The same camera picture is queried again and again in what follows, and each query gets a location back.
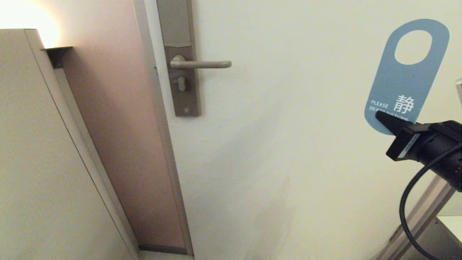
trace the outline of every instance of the black cable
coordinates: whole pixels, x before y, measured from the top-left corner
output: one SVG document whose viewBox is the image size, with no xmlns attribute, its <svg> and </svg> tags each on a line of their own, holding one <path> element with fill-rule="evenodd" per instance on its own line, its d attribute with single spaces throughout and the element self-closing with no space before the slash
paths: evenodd
<svg viewBox="0 0 462 260">
<path fill-rule="evenodd" d="M 407 222 L 406 222 L 406 215 L 404 214 L 404 209 L 405 209 L 405 206 L 406 206 L 406 200 L 407 200 L 407 197 L 409 196 L 409 193 L 411 192 L 412 188 L 414 187 L 414 185 L 417 183 L 417 181 L 431 168 L 433 167 L 435 164 L 439 163 L 442 159 L 444 159 L 445 157 L 447 157 L 448 155 L 454 153 L 455 151 L 459 150 L 462 148 L 462 143 L 454 146 L 453 148 L 447 150 L 446 152 L 440 154 L 438 157 L 436 157 L 434 160 L 432 160 L 431 162 L 429 162 L 427 165 L 425 165 L 415 176 L 414 178 L 412 178 L 412 180 L 409 182 L 409 184 L 407 185 L 406 189 L 404 190 L 403 192 L 403 195 L 401 197 L 401 202 L 400 202 L 400 219 L 401 219 L 401 226 L 403 227 L 403 230 L 404 230 L 404 233 L 406 233 L 407 235 L 407 238 L 409 239 L 409 241 L 412 243 L 412 245 L 422 254 L 424 255 L 426 258 L 430 259 L 430 260 L 438 260 L 438 258 L 434 257 L 433 255 L 431 255 L 430 253 L 428 253 L 427 251 L 425 251 L 418 243 L 417 241 L 414 239 L 414 237 L 412 236 L 412 233 L 411 231 L 409 230 L 409 227 L 407 226 Z"/>
</svg>

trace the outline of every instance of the chinese character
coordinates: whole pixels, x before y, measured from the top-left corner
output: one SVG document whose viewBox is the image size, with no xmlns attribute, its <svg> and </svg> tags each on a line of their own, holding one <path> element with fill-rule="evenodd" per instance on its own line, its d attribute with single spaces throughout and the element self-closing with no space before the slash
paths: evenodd
<svg viewBox="0 0 462 260">
<path fill-rule="evenodd" d="M 396 105 L 394 110 L 396 112 L 401 112 L 406 114 L 406 112 L 411 111 L 414 108 L 414 99 L 411 97 L 406 97 L 405 95 L 401 95 L 396 100 Z"/>
</svg>

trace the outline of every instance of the lever handle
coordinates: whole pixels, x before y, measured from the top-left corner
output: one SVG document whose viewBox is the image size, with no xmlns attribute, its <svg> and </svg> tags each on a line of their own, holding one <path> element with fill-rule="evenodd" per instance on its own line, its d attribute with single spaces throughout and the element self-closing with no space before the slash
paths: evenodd
<svg viewBox="0 0 462 260">
<path fill-rule="evenodd" d="M 220 61 L 220 62 L 194 62 L 186 61 L 186 59 L 177 55 L 170 61 L 172 68 L 229 68 L 231 67 L 231 61 Z"/>
</svg>

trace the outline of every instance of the blue door hanger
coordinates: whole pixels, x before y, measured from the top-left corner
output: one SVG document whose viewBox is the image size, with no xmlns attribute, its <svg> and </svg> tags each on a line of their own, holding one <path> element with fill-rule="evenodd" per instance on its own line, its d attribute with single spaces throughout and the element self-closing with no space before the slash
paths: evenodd
<svg viewBox="0 0 462 260">
<path fill-rule="evenodd" d="M 432 36 L 428 55 L 416 64 L 402 64 L 395 58 L 396 47 L 404 35 L 417 30 L 426 31 Z M 431 19 L 408 22 L 390 35 L 364 112 L 367 122 L 375 130 L 392 135 L 375 118 L 379 110 L 413 123 L 417 121 L 443 60 L 448 42 L 448 28 Z"/>
</svg>

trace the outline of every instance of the closet door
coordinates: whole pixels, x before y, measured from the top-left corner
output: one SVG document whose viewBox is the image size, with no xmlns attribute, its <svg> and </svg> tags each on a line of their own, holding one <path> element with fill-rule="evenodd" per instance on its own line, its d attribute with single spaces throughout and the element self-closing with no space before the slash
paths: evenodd
<svg viewBox="0 0 462 260">
<path fill-rule="evenodd" d="M 130 259 L 33 43 L 25 30 L 0 30 L 0 259 Z"/>
</svg>

